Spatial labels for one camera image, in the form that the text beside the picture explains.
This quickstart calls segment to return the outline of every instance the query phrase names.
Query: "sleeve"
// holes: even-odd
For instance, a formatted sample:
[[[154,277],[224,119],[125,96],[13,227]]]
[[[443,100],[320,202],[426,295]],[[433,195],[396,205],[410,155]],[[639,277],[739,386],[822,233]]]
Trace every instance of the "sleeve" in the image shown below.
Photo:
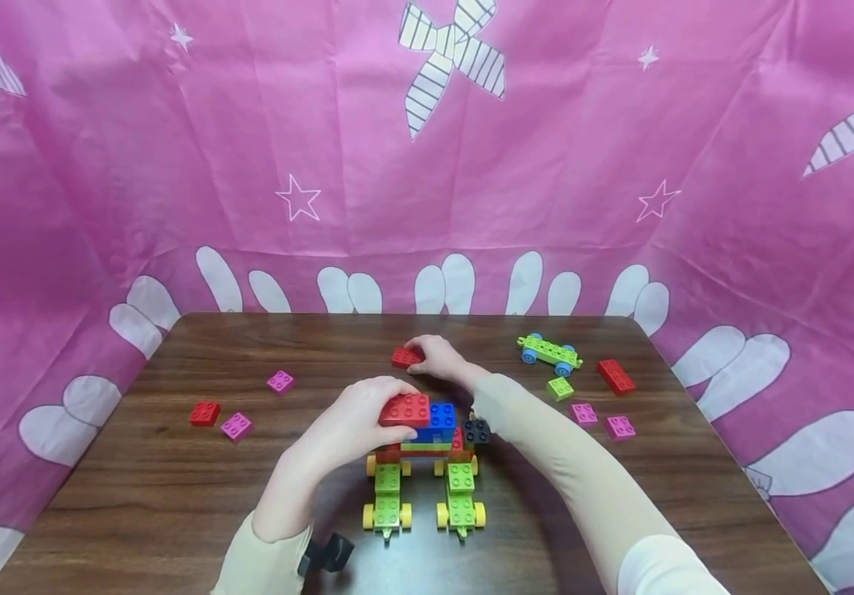
[[[491,374],[477,381],[473,411],[487,421],[490,431],[513,445],[558,490],[608,593],[616,593],[622,564],[640,541],[654,536],[671,538],[669,543],[684,545],[675,528],[605,447],[512,378]],[[684,547],[691,561],[697,561],[695,553]],[[714,583],[701,562],[697,569],[702,581],[708,578]],[[659,591],[617,593],[658,595]]]
[[[252,514],[235,532],[229,551],[222,561],[219,581],[212,595],[297,595],[304,579],[298,576],[298,564],[308,550],[312,527],[269,544],[252,530]]]
[[[619,595],[729,595],[683,540],[652,535],[633,545],[619,570]]]

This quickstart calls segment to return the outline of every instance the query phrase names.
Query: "black object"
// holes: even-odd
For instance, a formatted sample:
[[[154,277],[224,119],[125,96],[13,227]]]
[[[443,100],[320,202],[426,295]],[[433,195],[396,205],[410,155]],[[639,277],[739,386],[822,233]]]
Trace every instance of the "black object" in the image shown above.
[[[466,420],[463,422],[463,442],[475,445],[490,444],[490,427],[484,420]]]
[[[325,569],[327,572],[340,572],[351,557],[354,544],[340,533],[332,533],[325,547],[318,545],[318,541],[308,541],[306,555],[301,557],[298,565],[298,576],[304,578],[310,571]]]

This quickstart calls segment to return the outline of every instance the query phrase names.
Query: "white star print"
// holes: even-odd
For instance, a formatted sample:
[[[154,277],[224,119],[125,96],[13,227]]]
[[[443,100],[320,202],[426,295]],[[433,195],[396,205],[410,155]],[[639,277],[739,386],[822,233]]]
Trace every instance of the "white star print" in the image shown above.
[[[655,190],[652,196],[639,196],[638,200],[645,205],[645,208],[642,209],[642,214],[638,215],[635,223],[645,219],[648,215],[655,215],[659,219],[663,218],[665,216],[665,205],[669,204],[675,198],[676,194],[681,194],[681,190],[669,193],[667,191],[667,180],[662,180],[662,183],[658,184],[658,190]],[[652,206],[650,202],[652,204],[658,202],[658,204],[657,206]]]
[[[192,38],[188,35],[187,30],[184,30],[181,26],[176,23],[173,23],[173,29],[169,31],[172,33],[170,39],[183,46],[183,50],[189,51],[189,44],[192,43]]]
[[[658,62],[658,50],[655,50],[655,46],[649,45],[648,49],[638,57],[638,62],[642,65],[642,73],[648,70],[652,63]]]
[[[295,218],[298,217],[298,215],[300,215],[301,213],[308,215],[308,217],[314,219],[315,221],[320,221],[320,219],[318,218],[318,213],[316,213],[315,208],[311,206],[311,202],[318,198],[318,195],[321,194],[321,190],[302,190],[301,186],[298,186],[298,182],[295,180],[295,176],[289,174],[288,192],[282,193],[276,190],[275,193],[279,197],[285,199],[285,202],[288,202],[289,221],[295,221]]]

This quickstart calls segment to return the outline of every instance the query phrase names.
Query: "child's hand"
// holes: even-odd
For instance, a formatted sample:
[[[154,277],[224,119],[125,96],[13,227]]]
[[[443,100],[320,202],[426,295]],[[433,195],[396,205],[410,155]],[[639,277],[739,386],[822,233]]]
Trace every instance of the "child's hand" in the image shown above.
[[[450,345],[448,340],[439,336],[420,336],[408,340],[404,349],[416,347],[423,351],[425,361],[408,368],[409,374],[429,374],[441,380],[456,382],[460,371],[466,364],[465,359]]]
[[[377,419],[391,397],[418,392],[407,382],[390,376],[353,383],[319,415],[291,451],[304,463],[316,465],[323,476],[378,446],[415,438],[414,428],[383,427]]]

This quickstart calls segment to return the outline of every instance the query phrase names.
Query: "pink backdrop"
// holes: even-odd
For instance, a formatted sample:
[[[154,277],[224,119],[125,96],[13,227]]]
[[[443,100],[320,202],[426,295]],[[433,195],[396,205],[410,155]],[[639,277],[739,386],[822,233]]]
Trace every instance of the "pink backdrop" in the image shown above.
[[[0,0],[0,568],[183,313],[607,313],[854,595],[854,4],[459,2]]]

